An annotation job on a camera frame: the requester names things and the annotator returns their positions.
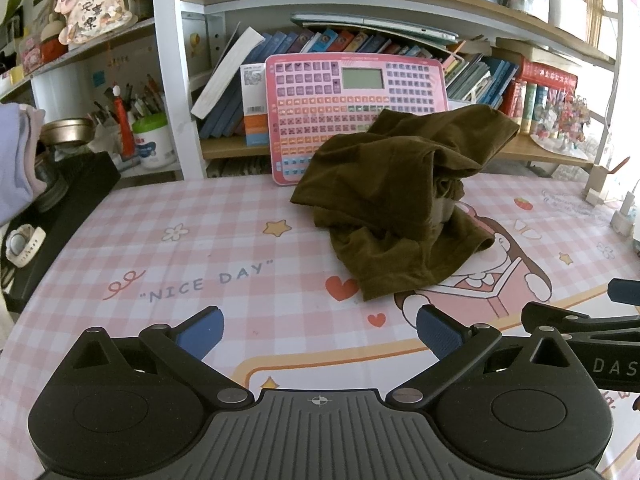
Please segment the white orange box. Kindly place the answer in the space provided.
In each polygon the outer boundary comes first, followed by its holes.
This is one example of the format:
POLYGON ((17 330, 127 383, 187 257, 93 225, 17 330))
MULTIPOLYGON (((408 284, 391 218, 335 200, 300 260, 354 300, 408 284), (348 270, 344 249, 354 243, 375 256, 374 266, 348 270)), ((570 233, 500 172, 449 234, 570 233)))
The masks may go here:
POLYGON ((265 63, 252 63, 241 66, 243 124, 247 146, 269 144, 265 73, 265 63))

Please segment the white smartwatch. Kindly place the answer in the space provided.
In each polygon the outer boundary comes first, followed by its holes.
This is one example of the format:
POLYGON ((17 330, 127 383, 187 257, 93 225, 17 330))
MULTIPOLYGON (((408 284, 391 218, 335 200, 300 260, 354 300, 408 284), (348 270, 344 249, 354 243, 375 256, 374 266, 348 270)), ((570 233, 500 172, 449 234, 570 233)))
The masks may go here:
POLYGON ((24 268, 37 255, 46 236, 43 229, 23 224, 6 237, 6 258, 17 268, 24 268))

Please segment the dark olive brown garment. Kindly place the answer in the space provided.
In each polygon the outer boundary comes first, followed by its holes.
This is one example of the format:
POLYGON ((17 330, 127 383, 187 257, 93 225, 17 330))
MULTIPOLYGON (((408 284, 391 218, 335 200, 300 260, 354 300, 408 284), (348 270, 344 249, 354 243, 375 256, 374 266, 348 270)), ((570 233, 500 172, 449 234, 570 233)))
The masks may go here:
POLYGON ((364 300, 437 285, 495 237, 458 203, 520 127, 488 105, 416 116, 383 110, 314 153, 291 196, 328 230, 364 300))

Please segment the white charger plug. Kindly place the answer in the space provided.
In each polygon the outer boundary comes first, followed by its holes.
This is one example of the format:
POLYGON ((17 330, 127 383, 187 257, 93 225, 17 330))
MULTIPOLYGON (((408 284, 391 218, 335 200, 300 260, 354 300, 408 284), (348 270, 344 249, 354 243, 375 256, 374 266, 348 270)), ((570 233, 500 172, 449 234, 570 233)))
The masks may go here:
POLYGON ((638 183, 631 191, 626 193, 620 209, 614 211, 610 225, 615 233, 618 235, 628 237, 634 232, 634 216, 631 214, 631 209, 634 206, 634 200, 636 199, 636 189, 638 183))

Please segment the black box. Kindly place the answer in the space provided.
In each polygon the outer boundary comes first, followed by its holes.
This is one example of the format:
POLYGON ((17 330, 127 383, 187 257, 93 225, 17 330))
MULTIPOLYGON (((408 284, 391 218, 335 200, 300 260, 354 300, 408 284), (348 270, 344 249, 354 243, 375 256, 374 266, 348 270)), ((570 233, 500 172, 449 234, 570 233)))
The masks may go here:
POLYGON ((58 254, 119 180, 119 172, 105 152, 88 153, 54 162, 43 154, 37 172, 47 189, 35 203, 9 223, 1 245, 1 287, 8 310, 20 313, 58 254), (6 237, 23 224, 41 228, 47 236, 39 252, 24 268, 6 258, 6 237))

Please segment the lavender folded clothes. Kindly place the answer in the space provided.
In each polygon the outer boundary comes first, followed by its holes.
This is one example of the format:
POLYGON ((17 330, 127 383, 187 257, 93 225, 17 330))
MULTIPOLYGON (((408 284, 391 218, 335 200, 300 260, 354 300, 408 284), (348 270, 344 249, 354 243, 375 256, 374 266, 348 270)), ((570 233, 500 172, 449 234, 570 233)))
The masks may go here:
POLYGON ((0 174, 2 226, 18 216, 45 190, 36 177, 36 153, 44 111, 26 104, 0 108, 0 174))

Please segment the pink checkered desk mat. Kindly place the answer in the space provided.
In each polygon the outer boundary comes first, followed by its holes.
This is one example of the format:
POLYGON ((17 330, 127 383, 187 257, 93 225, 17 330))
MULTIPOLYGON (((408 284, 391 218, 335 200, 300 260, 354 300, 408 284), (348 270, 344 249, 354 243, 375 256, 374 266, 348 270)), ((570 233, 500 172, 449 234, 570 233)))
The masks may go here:
POLYGON ((611 209, 586 204, 579 184, 479 174, 464 187, 462 207, 494 247, 434 294, 374 301, 310 211, 270 177, 112 193, 52 264, 2 352, 2 477, 40 474, 28 412, 91 326, 134 336, 214 304, 224 336, 206 362, 250 390, 387 391, 434 360, 412 327, 424 302, 515 335, 521 308, 541 297, 593 316, 628 312, 606 286, 638 278, 638 257, 611 229, 611 209))

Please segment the white wooden bookshelf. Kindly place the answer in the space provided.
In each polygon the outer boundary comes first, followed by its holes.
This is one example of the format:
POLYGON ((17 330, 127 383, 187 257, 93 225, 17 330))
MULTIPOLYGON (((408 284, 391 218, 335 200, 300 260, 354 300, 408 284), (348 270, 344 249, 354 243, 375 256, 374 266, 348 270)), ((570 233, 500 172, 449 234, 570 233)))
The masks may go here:
POLYGON ((190 113, 193 92, 208 81, 229 36, 247 27, 274 32, 290 26, 293 14, 310 13, 409 22, 456 32, 466 40, 484 36, 530 41, 566 55, 579 67, 594 69, 597 86, 606 97, 604 113, 592 115, 597 122, 607 127, 614 110, 619 53, 608 56, 562 29, 486 0, 153 0, 153 4, 149 20, 71 50, 3 92, 2 99, 29 96, 50 120, 78 117, 100 97, 94 73, 102 70, 110 84, 127 76, 140 77, 139 61, 131 61, 123 70, 108 66, 116 48, 154 37, 181 173, 186 180, 202 178, 211 160, 268 152, 264 146, 248 146, 235 138, 202 140, 190 113))

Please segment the white leaning book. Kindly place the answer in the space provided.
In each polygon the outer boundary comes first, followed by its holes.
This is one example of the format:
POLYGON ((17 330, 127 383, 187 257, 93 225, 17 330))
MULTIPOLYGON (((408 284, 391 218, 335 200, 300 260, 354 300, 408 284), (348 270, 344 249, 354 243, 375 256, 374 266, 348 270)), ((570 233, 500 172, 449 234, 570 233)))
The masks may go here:
POLYGON ((221 61, 214 69, 212 76, 198 99, 191 108, 191 114, 198 119, 204 119, 218 103, 234 75, 256 47, 265 41, 264 36, 254 28, 247 27, 226 51, 221 61))

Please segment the white pen holder cup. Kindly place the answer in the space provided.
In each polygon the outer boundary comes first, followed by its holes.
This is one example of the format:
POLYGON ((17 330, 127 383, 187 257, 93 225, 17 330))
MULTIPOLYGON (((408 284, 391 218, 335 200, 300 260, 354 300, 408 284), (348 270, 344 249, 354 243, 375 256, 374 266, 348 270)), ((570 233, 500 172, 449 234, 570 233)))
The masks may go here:
POLYGON ((143 168, 160 169, 177 160, 165 113, 142 117, 132 124, 132 134, 143 168))

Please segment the lucky cat ornament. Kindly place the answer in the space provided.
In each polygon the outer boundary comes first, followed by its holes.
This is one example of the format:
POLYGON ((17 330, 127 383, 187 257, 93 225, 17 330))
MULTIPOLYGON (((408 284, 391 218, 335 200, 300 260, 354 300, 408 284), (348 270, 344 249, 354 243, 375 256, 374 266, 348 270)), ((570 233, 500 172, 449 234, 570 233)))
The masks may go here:
POLYGON ((64 16, 66 25, 58 41, 70 49, 134 24, 132 0, 56 0, 54 12, 64 16))

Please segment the red thick dictionary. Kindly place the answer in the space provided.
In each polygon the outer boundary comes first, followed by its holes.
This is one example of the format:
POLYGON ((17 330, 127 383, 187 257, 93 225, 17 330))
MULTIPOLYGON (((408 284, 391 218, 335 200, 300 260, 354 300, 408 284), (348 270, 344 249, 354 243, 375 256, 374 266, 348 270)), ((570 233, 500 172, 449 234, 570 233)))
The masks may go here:
POLYGON ((550 65, 530 62, 526 58, 521 58, 516 78, 531 84, 538 84, 538 86, 570 93, 576 91, 578 84, 578 78, 574 74, 550 65))

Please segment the metal round tin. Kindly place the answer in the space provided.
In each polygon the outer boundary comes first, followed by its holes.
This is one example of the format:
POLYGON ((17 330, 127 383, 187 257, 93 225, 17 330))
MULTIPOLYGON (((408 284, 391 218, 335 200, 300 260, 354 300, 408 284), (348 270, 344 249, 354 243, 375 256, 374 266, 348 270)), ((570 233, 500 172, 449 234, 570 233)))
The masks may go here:
POLYGON ((42 126, 40 140, 46 145, 77 146, 94 139, 96 125, 89 118, 59 119, 42 126))

